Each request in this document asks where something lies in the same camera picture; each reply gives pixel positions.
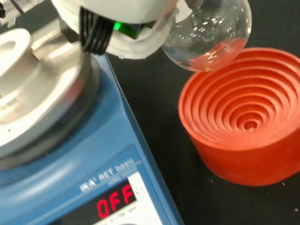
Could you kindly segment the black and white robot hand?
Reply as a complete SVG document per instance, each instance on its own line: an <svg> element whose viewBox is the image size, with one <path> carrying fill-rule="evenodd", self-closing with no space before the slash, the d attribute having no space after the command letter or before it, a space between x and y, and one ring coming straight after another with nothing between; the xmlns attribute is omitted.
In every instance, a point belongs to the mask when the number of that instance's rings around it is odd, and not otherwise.
<svg viewBox="0 0 300 225"><path fill-rule="evenodd" d="M144 59L188 18L184 0L53 0L62 20L79 35L82 50L121 59Z"/></svg>

